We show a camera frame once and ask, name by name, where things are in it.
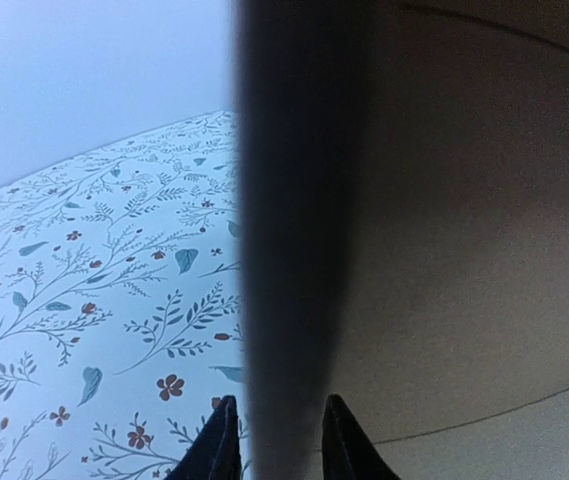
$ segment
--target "plain wall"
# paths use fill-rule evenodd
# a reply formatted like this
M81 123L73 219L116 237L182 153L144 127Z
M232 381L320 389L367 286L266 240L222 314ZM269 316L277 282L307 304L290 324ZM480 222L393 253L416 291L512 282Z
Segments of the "plain wall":
M0 0L0 186L232 107L227 0Z

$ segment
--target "red flower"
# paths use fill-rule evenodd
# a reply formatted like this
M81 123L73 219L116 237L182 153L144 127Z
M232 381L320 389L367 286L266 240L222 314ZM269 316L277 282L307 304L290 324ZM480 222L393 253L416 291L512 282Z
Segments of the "red flower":
M82 234L80 232L78 232L77 230L73 230L71 233L66 235L66 239L67 240L77 240L81 236L82 236Z
M152 436L147 435L144 432L144 427L140 427L139 425L135 427L134 432L128 432L128 446L135 447L138 450L143 449L146 445L150 445L153 441Z
M97 309L97 305L95 305L94 303L85 303L82 306L82 313L84 315L90 315L92 313L95 313L95 310Z
M56 427L61 427L65 421L71 418L71 414L66 411L66 408L60 407L57 413L51 412L48 418L50 418L51 420L55 420Z
M160 398L165 402L168 402L168 399L171 398L171 395L174 397L179 397L182 395L184 380L177 378L177 375L170 374L168 377L166 377L166 380L162 380L160 378L157 381L157 386L162 389L160 392Z

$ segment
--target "floral patterned fabric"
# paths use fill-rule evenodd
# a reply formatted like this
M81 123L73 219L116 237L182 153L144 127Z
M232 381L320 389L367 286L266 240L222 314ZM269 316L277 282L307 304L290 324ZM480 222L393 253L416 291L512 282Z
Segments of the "floral patterned fabric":
M0 480L163 478L242 405L236 174L219 112L0 189Z

